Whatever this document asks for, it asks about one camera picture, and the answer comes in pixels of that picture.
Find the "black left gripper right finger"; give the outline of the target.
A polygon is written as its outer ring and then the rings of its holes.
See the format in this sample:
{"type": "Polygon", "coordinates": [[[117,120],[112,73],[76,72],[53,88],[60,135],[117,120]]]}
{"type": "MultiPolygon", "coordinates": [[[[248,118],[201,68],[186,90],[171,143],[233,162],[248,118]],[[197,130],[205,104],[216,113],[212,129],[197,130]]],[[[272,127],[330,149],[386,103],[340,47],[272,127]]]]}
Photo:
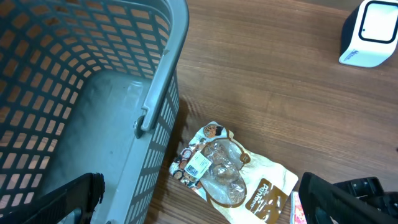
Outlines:
{"type": "Polygon", "coordinates": [[[311,172],[303,174],[298,195],[308,224],[397,224],[397,218],[311,172]]]}

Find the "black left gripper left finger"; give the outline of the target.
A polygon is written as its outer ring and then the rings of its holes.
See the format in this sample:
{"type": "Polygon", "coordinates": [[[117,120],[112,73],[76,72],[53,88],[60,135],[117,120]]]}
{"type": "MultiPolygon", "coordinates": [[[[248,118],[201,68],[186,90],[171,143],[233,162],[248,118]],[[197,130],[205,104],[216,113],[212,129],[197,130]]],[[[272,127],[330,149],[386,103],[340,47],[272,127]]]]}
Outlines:
{"type": "Polygon", "coordinates": [[[90,223],[105,192],[103,174],[86,173],[1,218],[8,224],[90,223]]]}

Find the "red tissue pack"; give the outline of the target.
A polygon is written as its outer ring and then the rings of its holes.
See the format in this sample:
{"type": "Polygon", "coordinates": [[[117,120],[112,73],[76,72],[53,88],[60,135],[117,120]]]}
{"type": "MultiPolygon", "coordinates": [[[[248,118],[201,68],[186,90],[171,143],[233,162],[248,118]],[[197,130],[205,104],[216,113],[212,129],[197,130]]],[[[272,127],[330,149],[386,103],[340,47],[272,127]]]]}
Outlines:
{"type": "Polygon", "coordinates": [[[293,191],[291,193],[290,224],[307,224],[299,193],[297,191],[293,191]]]}

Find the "brown white snack bag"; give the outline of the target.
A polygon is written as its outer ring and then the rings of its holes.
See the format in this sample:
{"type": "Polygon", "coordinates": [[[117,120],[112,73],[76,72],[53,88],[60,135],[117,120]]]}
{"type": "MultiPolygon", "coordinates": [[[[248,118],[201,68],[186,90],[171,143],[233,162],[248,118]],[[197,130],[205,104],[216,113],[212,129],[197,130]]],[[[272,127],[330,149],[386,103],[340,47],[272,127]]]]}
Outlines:
{"type": "Polygon", "coordinates": [[[196,132],[169,172],[230,223],[275,223],[299,180],[215,121],[196,132]]]}

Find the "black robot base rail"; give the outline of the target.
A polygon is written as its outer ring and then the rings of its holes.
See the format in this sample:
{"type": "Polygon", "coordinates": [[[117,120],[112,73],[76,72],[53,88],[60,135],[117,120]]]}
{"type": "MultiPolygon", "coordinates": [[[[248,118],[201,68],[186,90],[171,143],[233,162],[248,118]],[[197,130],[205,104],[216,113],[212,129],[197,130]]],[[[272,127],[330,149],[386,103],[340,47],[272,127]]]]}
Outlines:
{"type": "Polygon", "coordinates": [[[334,186],[380,212],[397,218],[397,192],[385,192],[377,177],[347,180],[335,183],[334,186]]]}

